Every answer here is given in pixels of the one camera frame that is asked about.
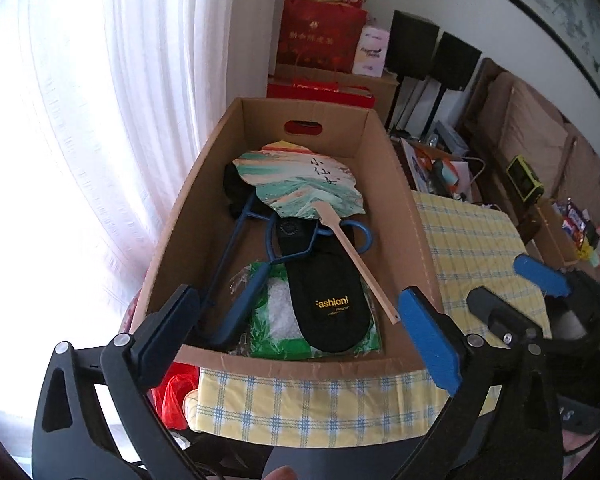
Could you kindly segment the operator hand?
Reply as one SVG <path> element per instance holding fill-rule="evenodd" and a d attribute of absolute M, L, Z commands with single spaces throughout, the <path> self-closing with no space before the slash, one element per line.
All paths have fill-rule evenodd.
<path fill-rule="evenodd" d="M 297 480 L 298 474 L 289 466 L 281 466 L 272 470 L 263 480 Z"/>

